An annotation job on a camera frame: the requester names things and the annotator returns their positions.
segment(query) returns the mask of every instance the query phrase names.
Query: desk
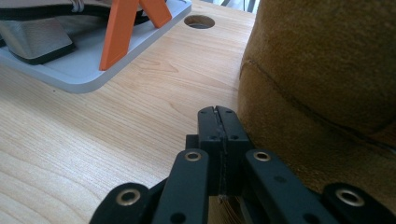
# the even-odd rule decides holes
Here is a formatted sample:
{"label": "desk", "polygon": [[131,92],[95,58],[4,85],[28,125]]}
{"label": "desk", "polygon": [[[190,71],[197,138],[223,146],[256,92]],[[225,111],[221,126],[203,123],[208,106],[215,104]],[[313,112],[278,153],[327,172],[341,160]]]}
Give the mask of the desk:
{"label": "desk", "polygon": [[116,186],[169,175],[198,110],[236,109],[255,15],[193,1],[196,14],[215,26],[178,23],[91,93],[0,66],[0,223],[88,223]]}

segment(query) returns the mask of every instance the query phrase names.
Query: brown cushion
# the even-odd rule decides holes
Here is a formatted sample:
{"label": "brown cushion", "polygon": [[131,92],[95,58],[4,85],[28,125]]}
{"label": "brown cushion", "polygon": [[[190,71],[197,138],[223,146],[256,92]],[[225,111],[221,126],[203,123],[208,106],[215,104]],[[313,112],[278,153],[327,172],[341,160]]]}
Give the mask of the brown cushion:
{"label": "brown cushion", "polygon": [[396,212],[396,3],[262,1],[238,115],[311,189],[364,189]]}

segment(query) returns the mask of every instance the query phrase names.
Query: gray plastic tray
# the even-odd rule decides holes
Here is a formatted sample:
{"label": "gray plastic tray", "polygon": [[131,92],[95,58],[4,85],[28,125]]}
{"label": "gray plastic tray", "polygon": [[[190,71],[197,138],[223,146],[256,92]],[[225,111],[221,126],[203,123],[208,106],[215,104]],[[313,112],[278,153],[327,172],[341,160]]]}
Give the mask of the gray plastic tray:
{"label": "gray plastic tray", "polygon": [[49,63],[30,65],[12,56],[7,47],[2,47],[0,48],[0,63],[65,91],[74,93],[95,91],[191,12],[190,1],[167,0],[166,5],[173,19],[160,29],[156,29],[151,21],[136,25],[128,54],[106,71],[99,71],[106,23],[101,21],[102,24],[98,24],[97,19],[84,21],[84,23],[95,21],[94,25],[91,24],[91,28],[95,25],[98,27],[89,32],[77,32],[71,35],[76,49],[59,59]]}

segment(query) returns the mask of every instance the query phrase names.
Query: brown leather boot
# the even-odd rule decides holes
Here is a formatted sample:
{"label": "brown leather boot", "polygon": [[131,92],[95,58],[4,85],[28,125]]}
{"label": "brown leather boot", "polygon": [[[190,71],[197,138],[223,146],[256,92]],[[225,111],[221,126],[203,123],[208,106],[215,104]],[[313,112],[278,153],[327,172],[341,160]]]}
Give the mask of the brown leather boot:
{"label": "brown leather boot", "polygon": [[396,3],[262,1],[238,115],[304,184],[359,187],[396,213]]}

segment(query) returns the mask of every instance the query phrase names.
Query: wooden table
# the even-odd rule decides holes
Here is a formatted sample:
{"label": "wooden table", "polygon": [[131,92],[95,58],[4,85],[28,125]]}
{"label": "wooden table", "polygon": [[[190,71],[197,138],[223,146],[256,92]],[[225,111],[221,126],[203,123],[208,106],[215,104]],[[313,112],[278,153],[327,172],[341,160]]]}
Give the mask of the wooden table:
{"label": "wooden table", "polygon": [[[0,65],[0,223],[88,223],[110,190],[169,175],[198,110],[236,110],[255,15],[193,1],[191,15],[98,91],[73,94]],[[211,223],[221,214],[211,209]]]}

